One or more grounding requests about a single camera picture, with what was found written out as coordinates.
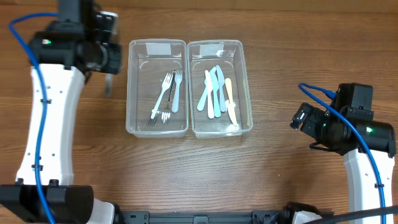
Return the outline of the white plastic fork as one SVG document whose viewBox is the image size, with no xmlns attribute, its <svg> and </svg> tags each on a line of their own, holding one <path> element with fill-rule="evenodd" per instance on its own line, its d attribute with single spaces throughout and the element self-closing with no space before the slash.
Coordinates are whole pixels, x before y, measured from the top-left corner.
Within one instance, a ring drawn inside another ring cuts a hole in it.
<svg viewBox="0 0 398 224">
<path fill-rule="evenodd" d="M 156 116 L 159 106 L 160 106 L 160 103 L 163 99 L 163 96 L 164 96 L 165 92 L 170 88 L 171 82 L 172 82 L 172 73 L 167 73 L 162 82 L 160 95 L 155 103 L 155 106 L 154 106 L 154 109 L 152 110 L 150 118 L 154 118 Z"/>
</svg>

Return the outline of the pale blue plastic fork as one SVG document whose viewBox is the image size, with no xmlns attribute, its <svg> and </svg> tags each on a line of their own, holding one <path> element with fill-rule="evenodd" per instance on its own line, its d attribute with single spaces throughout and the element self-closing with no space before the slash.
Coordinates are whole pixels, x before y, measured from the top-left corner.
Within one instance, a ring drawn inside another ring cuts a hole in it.
<svg viewBox="0 0 398 224">
<path fill-rule="evenodd" d="M 175 74 L 175 93 L 174 99 L 172 103 L 172 112 L 177 113 L 179 107 L 179 96 L 180 96 L 180 84 L 183 79 L 183 72 L 181 70 L 177 70 Z"/>
</svg>

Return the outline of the silver metal fork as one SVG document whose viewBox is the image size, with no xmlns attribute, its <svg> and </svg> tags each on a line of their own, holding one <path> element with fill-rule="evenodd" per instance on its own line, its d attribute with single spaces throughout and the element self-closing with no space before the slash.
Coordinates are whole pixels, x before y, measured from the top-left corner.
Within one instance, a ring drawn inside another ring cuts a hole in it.
<svg viewBox="0 0 398 224">
<path fill-rule="evenodd" d="M 149 125 L 155 125 L 156 121 L 157 121 L 157 117 L 156 116 L 154 118 L 150 118 L 149 119 Z"/>
<path fill-rule="evenodd" d="M 105 96 L 110 97 L 112 95 L 113 88 L 113 75 L 107 73 L 105 76 Z"/>
</svg>

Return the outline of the yellow plastic knife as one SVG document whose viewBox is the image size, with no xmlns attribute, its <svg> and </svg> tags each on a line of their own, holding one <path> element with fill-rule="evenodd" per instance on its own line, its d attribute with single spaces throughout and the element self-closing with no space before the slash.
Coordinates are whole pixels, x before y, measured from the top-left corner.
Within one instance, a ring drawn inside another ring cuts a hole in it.
<svg viewBox="0 0 398 224">
<path fill-rule="evenodd" d="M 225 87 L 226 91 L 228 94 L 228 100 L 226 100 L 226 107 L 227 107 L 227 112 L 229 115 L 229 118 L 234 126 L 238 125 L 237 119 L 236 119 L 236 113 L 235 113 L 235 104 L 233 101 L 233 87 L 232 87 L 232 81 L 230 78 L 225 79 Z"/>
</svg>

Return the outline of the cream plastic knife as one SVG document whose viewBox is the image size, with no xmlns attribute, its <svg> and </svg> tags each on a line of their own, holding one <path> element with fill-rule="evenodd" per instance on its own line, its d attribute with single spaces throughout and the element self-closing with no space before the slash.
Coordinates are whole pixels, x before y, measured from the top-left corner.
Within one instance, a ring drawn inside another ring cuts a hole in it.
<svg viewBox="0 0 398 224">
<path fill-rule="evenodd" d="M 211 92 L 213 90 L 212 82 L 211 82 L 211 76 L 208 70 L 205 70 L 205 78 L 206 78 L 206 87 L 207 87 L 207 112 L 208 112 L 208 117 L 210 119 L 213 119 L 215 117 L 214 114 L 214 109 L 213 109 L 213 102 L 211 98 Z"/>
</svg>

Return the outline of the pale blue knife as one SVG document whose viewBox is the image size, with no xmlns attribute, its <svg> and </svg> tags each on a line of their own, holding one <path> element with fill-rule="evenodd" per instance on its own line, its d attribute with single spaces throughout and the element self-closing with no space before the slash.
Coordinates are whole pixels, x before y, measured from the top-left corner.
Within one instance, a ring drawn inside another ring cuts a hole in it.
<svg viewBox="0 0 398 224">
<path fill-rule="evenodd" d="M 211 81 L 213 85 L 213 99 L 214 99 L 214 114 L 216 118 L 219 118 L 221 116 L 221 111 L 220 111 L 220 103 L 218 99 L 218 90 L 219 90 L 219 83 L 218 83 L 218 78 L 216 76 L 216 67 L 213 67 L 210 70 L 210 76 L 211 76 Z"/>
<path fill-rule="evenodd" d="M 225 80 L 224 80 L 224 75 L 223 75 L 222 69 L 219 65 L 216 66 L 216 73 L 217 73 L 217 77 L 218 77 L 219 91 L 220 91 L 220 111 L 222 113 L 224 113 L 224 112 L 226 112 L 226 105 L 225 105 L 225 98 L 224 98 L 224 91 L 223 91 Z"/>
</svg>

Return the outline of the pale blue knife angled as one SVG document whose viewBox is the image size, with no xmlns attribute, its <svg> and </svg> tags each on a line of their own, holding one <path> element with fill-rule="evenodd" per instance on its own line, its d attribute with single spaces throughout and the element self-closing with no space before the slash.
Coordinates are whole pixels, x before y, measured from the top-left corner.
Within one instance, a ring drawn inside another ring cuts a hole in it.
<svg viewBox="0 0 398 224">
<path fill-rule="evenodd" d="M 203 90 L 203 93 L 202 93 L 201 98 L 200 98 L 200 100 L 198 102 L 198 105 L 197 105 L 197 110 L 198 111 L 203 111 L 204 110 L 206 99 L 207 99 L 207 87 L 206 87 L 206 79 L 205 79 L 205 89 Z"/>
</svg>

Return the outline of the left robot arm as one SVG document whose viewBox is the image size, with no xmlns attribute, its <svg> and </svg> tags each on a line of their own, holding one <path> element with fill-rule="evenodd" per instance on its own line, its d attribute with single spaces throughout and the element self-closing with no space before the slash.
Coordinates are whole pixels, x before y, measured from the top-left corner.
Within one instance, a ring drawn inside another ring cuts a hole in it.
<svg viewBox="0 0 398 224">
<path fill-rule="evenodd" d="M 60 1 L 51 23 L 21 42 L 33 86 L 27 145 L 13 184 L 1 186 L 1 205 L 27 223 L 124 223 L 115 203 L 75 185 L 72 144 L 81 91 L 93 72 L 121 68 L 118 15 L 94 1 Z"/>
</svg>

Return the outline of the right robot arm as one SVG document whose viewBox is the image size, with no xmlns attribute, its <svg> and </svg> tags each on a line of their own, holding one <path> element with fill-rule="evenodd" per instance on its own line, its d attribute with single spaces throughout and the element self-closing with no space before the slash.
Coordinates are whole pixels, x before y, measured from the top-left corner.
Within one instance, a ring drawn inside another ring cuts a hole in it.
<svg viewBox="0 0 398 224">
<path fill-rule="evenodd" d="M 299 83 L 299 89 L 319 104 L 302 103 L 290 127 L 314 142 L 310 149 L 343 157 L 349 188 L 350 223 L 393 223 L 392 174 L 397 154 L 394 128 L 374 120 L 373 87 L 341 83 L 336 91 Z"/>
</svg>

